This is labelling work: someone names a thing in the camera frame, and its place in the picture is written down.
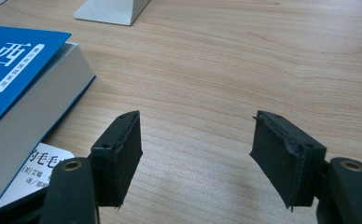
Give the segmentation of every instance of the wood grain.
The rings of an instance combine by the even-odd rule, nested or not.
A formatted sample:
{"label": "wood grain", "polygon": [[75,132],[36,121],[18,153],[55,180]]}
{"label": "wood grain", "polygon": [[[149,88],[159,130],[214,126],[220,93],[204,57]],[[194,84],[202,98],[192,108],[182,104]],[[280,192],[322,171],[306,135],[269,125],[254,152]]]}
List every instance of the wood grain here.
{"label": "wood grain", "polygon": [[248,156],[257,110],[362,161],[362,1],[152,0],[131,27],[74,20],[83,0],[9,0],[0,25],[73,34],[97,79],[49,144],[87,156],[140,110],[144,156],[102,223],[315,223]]}

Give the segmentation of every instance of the book cover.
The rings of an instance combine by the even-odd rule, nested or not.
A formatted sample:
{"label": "book cover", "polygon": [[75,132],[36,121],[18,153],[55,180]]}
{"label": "book cover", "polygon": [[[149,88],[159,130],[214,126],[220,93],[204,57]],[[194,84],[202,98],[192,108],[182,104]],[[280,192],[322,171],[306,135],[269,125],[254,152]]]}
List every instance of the book cover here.
{"label": "book cover", "polygon": [[0,119],[70,34],[0,26]]}

